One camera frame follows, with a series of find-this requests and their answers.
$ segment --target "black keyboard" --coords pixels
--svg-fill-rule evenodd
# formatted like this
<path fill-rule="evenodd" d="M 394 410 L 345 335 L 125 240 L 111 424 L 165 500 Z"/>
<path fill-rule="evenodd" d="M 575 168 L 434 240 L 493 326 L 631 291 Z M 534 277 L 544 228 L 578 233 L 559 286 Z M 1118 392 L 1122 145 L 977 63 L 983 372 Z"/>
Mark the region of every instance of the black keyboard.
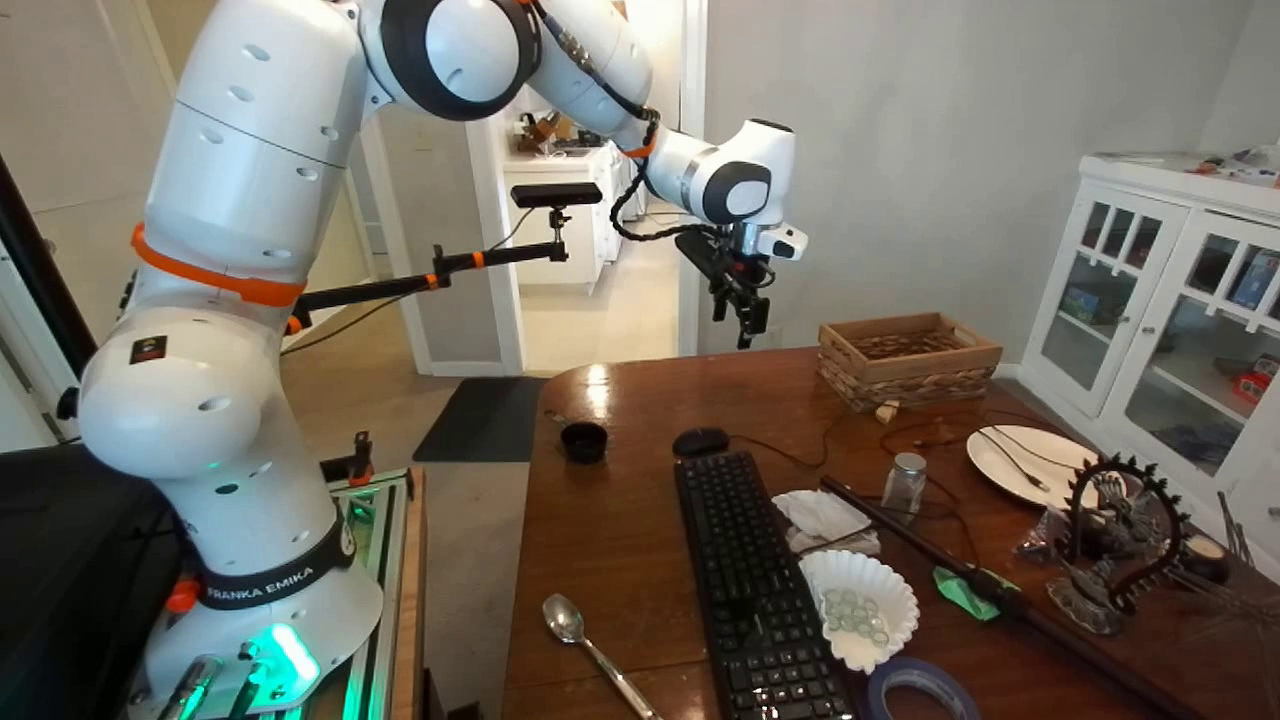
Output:
<path fill-rule="evenodd" d="M 676 461 L 718 717 L 842 720 L 848 668 L 830 659 L 801 563 L 746 453 Z"/>

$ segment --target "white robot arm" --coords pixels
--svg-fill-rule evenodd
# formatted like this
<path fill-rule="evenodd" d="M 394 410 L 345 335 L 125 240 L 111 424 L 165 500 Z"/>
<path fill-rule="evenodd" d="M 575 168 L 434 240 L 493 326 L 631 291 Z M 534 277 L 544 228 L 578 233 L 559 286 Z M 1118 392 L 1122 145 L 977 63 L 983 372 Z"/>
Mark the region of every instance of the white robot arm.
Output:
<path fill-rule="evenodd" d="M 475 120 L 520 85 L 631 151 L 718 233 L 717 250 L 802 250 L 781 210 L 793 133 L 751 120 L 710 149 L 665 128 L 606 0 L 219 0 L 132 237 L 132 300 L 78 375 L 86 453 L 153 480 L 198 557 L 198 603 L 146 638 L 146 707 L 235 657 L 273 664 L 247 711 L 301 707 L 374 626 L 383 595 L 345 550 L 281 392 L 281 326 L 363 111 L 394 99 Z"/>

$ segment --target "metal spoon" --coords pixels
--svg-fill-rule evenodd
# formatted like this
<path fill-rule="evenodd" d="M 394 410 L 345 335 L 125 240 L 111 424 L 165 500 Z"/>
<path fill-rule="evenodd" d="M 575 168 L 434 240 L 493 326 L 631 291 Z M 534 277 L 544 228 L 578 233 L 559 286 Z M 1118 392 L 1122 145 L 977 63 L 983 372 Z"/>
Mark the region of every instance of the metal spoon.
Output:
<path fill-rule="evenodd" d="M 634 717 L 654 720 L 654 711 L 645 703 L 634 685 L 586 638 L 586 620 L 569 595 L 550 591 L 544 599 L 544 620 L 546 620 L 546 626 L 557 633 L 559 643 L 578 643 L 578 646 L 590 650 L 590 659 L 603 668 L 610 688 L 625 691 L 625 701 L 631 703 Z"/>

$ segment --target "wooden box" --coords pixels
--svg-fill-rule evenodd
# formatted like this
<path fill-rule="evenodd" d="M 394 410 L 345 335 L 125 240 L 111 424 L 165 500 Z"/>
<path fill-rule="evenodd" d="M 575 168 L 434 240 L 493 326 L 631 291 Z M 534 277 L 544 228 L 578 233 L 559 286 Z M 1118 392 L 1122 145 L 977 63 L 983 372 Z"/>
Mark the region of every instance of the wooden box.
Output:
<path fill-rule="evenodd" d="M 823 322 L 821 375 L 850 404 L 983 396 L 1005 346 L 938 311 Z"/>

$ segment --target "wooden tabletop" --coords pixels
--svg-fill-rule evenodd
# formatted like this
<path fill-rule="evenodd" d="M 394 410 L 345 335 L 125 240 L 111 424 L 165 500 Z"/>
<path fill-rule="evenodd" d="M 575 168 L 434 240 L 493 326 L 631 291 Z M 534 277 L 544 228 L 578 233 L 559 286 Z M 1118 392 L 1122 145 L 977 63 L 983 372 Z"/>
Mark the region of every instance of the wooden tabletop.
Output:
<path fill-rule="evenodd" d="M 559 453 L 569 419 L 598 419 L 606 456 L 571 464 Z M 854 497 L 874 497 L 893 453 L 927 456 L 927 492 L 911 522 L 957 563 L 983 563 L 1017 581 L 1026 603 L 1103 659 L 1077 659 L 1020 620 L 977 624 L 938 599 L 931 563 L 883 539 L 883 560 L 907 575 L 918 626 L 905 650 L 952 673 L 983 717 L 1153 717 L 1132 685 L 1153 688 L 1189 717 L 1280 717 L 1277 588 L 1236 570 L 1232 595 L 1153 588 L 1132 624 L 1096 638 L 1077 633 L 1044 595 L 1063 567 L 1038 567 L 1011 546 L 1038 506 L 989 483 L 963 456 L 963 436 L 983 424 L 1055 428 L 1024 392 L 991 382 L 978 400 L 907 406 L 893 424 L 848 410 L 814 375 L 813 353 L 736 353 L 582 369 L 546 378 L 539 396 L 527 515 L 512 607 L 502 717 L 628 717 L 586 650 L 559 646 L 539 620 L 546 591 L 571 595 L 586 636 L 631 675 L 648 703 L 676 717 L 717 717 L 717 688 L 699 633 L 671 436 L 717 424 L 751 448 L 767 492 L 814 487 L 823 474 Z"/>

